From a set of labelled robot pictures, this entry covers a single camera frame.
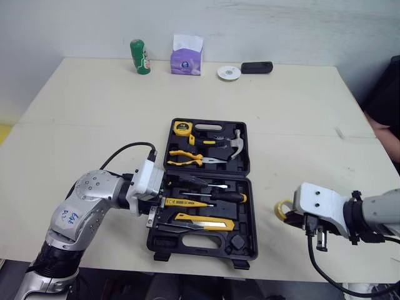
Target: person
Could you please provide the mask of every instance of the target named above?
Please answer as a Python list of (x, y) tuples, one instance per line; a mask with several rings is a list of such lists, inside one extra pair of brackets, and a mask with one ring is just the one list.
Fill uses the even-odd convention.
[(371, 91), (364, 114), (400, 174), (400, 56)]

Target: table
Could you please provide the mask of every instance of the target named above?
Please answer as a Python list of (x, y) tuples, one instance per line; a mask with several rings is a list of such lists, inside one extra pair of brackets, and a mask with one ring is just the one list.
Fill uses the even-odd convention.
[[(277, 65), (271, 74), (220, 81), (221, 63), (204, 74), (169, 73), (153, 61), (150, 74), (125, 59), (66, 58), (0, 146), (0, 257), (32, 261), (54, 209), (71, 184), (132, 141), (151, 141), (162, 166), (170, 122), (176, 117), (247, 124), (259, 257), (248, 271), (228, 260), (172, 254), (153, 260), (146, 247), (146, 216), (110, 210), (82, 259), (92, 268), (324, 281), (311, 266), (304, 232), (285, 225), (273, 206), (304, 181), (343, 195), (398, 188), (400, 179), (335, 67)], [(138, 147), (109, 170), (132, 172), (146, 156)], [(337, 281), (397, 281), (395, 244), (352, 246), (329, 235), (328, 253), (316, 253)]]

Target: yellow pliers handle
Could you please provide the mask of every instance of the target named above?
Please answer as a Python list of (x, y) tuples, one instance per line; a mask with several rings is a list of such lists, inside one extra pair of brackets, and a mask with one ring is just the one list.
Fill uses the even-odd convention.
[(171, 155), (171, 156), (183, 155), (183, 156), (186, 156), (193, 160), (185, 161), (185, 162), (167, 161), (167, 164), (173, 164), (174, 166), (185, 166), (187, 164), (196, 163), (199, 167), (201, 167), (203, 165), (203, 161), (202, 161), (203, 155), (201, 155), (201, 154), (194, 155), (194, 154), (191, 154), (190, 152), (186, 152), (183, 150), (175, 150), (175, 151), (170, 151), (169, 155)]

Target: black device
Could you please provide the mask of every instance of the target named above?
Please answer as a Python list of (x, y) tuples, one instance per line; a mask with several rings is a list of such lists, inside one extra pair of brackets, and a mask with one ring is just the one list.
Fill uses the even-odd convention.
[(242, 74), (268, 74), (274, 66), (271, 61), (244, 62), (241, 66)]

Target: person's arm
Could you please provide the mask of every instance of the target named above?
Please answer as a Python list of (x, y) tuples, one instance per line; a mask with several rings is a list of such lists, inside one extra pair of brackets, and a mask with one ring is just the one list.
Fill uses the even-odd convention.
[(376, 137), (382, 143), (383, 148), (385, 148), (387, 155), (389, 155), (392, 161), (400, 163), (400, 140), (389, 130), (389, 126), (379, 124), (366, 112), (365, 116), (374, 130)]

